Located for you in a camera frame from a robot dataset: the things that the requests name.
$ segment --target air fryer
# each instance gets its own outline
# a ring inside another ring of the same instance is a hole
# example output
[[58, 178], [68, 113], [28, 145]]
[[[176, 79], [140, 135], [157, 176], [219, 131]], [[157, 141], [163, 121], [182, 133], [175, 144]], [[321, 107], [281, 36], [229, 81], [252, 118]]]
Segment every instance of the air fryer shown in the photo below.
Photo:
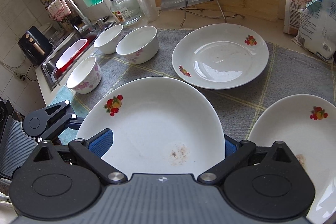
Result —
[[35, 26], [26, 31], [17, 44], [34, 66], [40, 65], [52, 50], [48, 38]]

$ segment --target power cord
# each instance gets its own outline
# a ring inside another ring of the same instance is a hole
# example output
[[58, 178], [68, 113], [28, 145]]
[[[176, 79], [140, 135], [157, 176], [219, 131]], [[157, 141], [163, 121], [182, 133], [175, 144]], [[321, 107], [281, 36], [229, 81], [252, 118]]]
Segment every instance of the power cord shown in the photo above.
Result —
[[31, 80], [31, 79], [28, 77], [28, 72], [29, 72], [30, 68], [32, 67], [32, 65], [33, 65], [33, 64], [30, 65], [30, 67], [29, 67], [27, 73], [24, 74], [24, 75], [22, 75], [22, 81], [24, 81], [26, 78], [27, 78], [29, 81], [31, 81], [31, 82], [35, 82], [35, 81], [37, 81], [37, 78], [36, 78], [35, 80]]
[[19, 66], [17, 66], [17, 67], [11, 67], [11, 66], [7, 65], [6, 63], [4, 63], [4, 62], [2, 62], [2, 61], [0, 61], [0, 64], [1, 64], [2, 66], [4, 66], [5, 68], [7, 68], [8, 70], [10, 70], [10, 71], [12, 71], [12, 72], [15, 72], [14, 70], [20, 68], [20, 67], [23, 65], [23, 63], [25, 62], [25, 60], [26, 60], [26, 57], [25, 57], [25, 59], [22, 61], [22, 63], [21, 63]]

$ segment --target pink towel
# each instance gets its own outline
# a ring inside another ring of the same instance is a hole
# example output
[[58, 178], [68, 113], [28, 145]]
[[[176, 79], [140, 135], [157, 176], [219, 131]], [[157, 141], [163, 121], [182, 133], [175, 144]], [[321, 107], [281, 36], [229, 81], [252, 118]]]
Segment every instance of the pink towel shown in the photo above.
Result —
[[61, 21], [65, 16], [71, 14], [71, 11], [65, 0], [54, 0], [49, 6], [48, 11], [53, 19]]

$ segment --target faucet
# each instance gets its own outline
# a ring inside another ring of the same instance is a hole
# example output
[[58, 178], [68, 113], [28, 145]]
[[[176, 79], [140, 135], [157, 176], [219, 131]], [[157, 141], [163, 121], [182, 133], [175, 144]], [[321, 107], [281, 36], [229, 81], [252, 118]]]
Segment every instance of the faucet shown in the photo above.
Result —
[[82, 22], [84, 23], [84, 26], [81, 28], [78, 28], [77, 26], [74, 26], [74, 28], [79, 31], [81, 34], [83, 34], [87, 29], [89, 29], [89, 31], [93, 31], [94, 28], [91, 24], [91, 21], [88, 19], [88, 17], [86, 17], [80, 9], [78, 9], [78, 7], [76, 6], [76, 4], [72, 1], [72, 0], [65, 0], [66, 2], [68, 2], [70, 4], [70, 6], [72, 6], [72, 8], [77, 12], [77, 14], [80, 16], [80, 18], [82, 19]]

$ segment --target gray tablecloth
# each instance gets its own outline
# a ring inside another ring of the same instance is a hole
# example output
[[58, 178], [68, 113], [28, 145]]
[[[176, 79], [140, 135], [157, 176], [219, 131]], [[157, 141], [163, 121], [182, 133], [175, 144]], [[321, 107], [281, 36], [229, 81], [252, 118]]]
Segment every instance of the gray tablecloth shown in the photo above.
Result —
[[[134, 65], [116, 53], [104, 55], [96, 50], [92, 55], [102, 69], [103, 77], [95, 90], [78, 94], [62, 87], [52, 103], [70, 100], [80, 117], [85, 117], [95, 104], [112, 90], [130, 81], [165, 76], [180, 79], [171, 64], [176, 44], [193, 30], [158, 30], [160, 49], [146, 63]], [[268, 64], [255, 80], [230, 90], [197, 88], [214, 106], [224, 133], [242, 140], [248, 137], [254, 123], [271, 104], [293, 94], [313, 94], [335, 104], [334, 65], [299, 52], [267, 43]], [[73, 140], [77, 131], [67, 129], [60, 135], [63, 144]]]

